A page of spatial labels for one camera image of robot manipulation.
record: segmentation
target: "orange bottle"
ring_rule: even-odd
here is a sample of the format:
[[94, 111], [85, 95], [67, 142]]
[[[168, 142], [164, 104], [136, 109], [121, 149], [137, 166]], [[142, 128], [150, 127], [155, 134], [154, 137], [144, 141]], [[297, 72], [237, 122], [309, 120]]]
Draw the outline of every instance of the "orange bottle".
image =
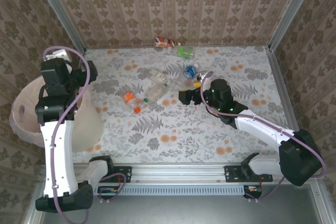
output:
[[155, 47], [168, 48], [168, 47], [180, 46], [181, 43], [163, 37], [155, 37], [154, 45]]

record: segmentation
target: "metal frame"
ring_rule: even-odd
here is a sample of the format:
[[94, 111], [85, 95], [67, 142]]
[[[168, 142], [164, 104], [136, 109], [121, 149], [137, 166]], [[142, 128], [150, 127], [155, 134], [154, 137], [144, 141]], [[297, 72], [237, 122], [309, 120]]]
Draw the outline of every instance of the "metal frame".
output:
[[79, 33], [76, 30], [75, 25], [72, 23], [71, 18], [67, 14], [66, 9], [64, 8], [63, 4], [60, 0], [48, 0], [49, 4], [51, 5], [52, 9], [56, 13], [59, 21], [61, 22], [63, 28], [69, 35], [72, 43], [74, 44], [77, 51], [81, 54], [85, 52], [85, 43], [82, 41]]
[[299, 10], [303, 0], [290, 0], [284, 15], [282, 16], [274, 34], [269, 42], [269, 46], [275, 50], [279, 45], [282, 37], [285, 35], [290, 23]]
[[[132, 179], [129, 183], [130, 188], [181, 188], [181, 186], [199, 188], [225, 188], [229, 185], [255, 185], [256, 183], [226, 183], [224, 166], [238, 165], [239, 163], [209, 163], [209, 164], [115, 164], [115, 166], [132, 166]], [[88, 164], [74, 164], [76, 176], [79, 176]], [[39, 181], [36, 185], [32, 200], [30, 202], [24, 224], [40, 223], [43, 212], [36, 211], [35, 199], [43, 193], [45, 180], [45, 166], [41, 168]], [[278, 184], [281, 176], [274, 176], [273, 182], [264, 183], [265, 185]], [[317, 210], [323, 224], [335, 224], [336, 217], [332, 208], [329, 194], [323, 180], [309, 179], [306, 184], [310, 185], [314, 195]], [[100, 186], [115, 186], [114, 183], [101, 183]]]
[[272, 74], [274, 77], [274, 82], [277, 86], [277, 90], [280, 96], [282, 107], [284, 108], [284, 113], [287, 119], [287, 124], [290, 129], [298, 131], [300, 129], [298, 122], [296, 120], [292, 104], [289, 99], [289, 95], [286, 89], [285, 81], [283, 80], [278, 60], [275, 56], [274, 51], [268, 51], [267, 57], [269, 64], [271, 66]]

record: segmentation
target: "plastic bottle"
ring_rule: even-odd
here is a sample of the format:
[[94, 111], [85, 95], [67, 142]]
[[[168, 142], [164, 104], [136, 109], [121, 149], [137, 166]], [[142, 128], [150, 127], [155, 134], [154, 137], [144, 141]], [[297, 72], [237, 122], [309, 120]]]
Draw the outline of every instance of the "plastic bottle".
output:
[[192, 47], [179, 46], [175, 47], [174, 50], [178, 57], [186, 60], [192, 60], [195, 57], [195, 49]]
[[193, 79], [197, 73], [197, 68], [198, 68], [197, 63], [187, 66], [186, 69], [183, 71], [184, 77], [190, 80]]
[[175, 42], [171, 39], [163, 38], [163, 37], [155, 37], [154, 46], [161, 47], [161, 48], [168, 48], [168, 47], [176, 47], [180, 46], [180, 42]]
[[140, 102], [131, 91], [124, 94], [122, 98], [131, 110], [133, 110], [135, 113], [140, 113], [152, 102], [157, 102], [168, 92], [168, 90], [169, 88], [167, 83], [157, 83], [149, 89], [149, 91], [146, 93], [146, 97]]
[[133, 95], [132, 91], [127, 92], [123, 95], [123, 100], [126, 103], [126, 105], [131, 109], [134, 110], [136, 107], [138, 107], [139, 101], [138, 99]]
[[149, 106], [152, 102], [157, 102], [161, 97], [163, 97], [168, 92], [168, 84], [167, 83], [157, 83], [153, 87], [149, 89], [146, 93], [146, 97], [139, 102], [138, 107], [134, 109], [135, 113], [139, 113], [143, 111], [146, 107]]
[[151, 69], [149, 73], [151, 74], [150, 79], [155, 83], [168, 84], [168, 82], [170, 81], [169, 77], [166, 74], [156, 71], [155, 69]]

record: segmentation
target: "yellow bottle cap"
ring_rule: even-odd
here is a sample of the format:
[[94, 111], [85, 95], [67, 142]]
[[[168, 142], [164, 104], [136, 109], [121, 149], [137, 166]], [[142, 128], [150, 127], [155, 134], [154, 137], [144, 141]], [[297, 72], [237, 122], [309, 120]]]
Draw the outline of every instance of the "yellow bottle cap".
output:
[[195, 83], [194, 83], [194, 87], [197, 88], [197, 89], [200, 88], [201, 85], [202, 85], [202, 84], [201, 84], [200, 82], [195, 82]]

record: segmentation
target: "vent grille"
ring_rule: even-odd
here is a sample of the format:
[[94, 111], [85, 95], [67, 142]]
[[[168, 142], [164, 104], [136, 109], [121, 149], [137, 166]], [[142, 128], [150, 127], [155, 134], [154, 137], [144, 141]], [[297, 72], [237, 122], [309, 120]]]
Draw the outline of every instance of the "vent grille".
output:
[[[114, 193], [102, 193], [102, 196], [113, 196]], [[183, 195], [244, 195], [244, 186], [128, 186], [120, 195], [124, 196], [183, 196]]]

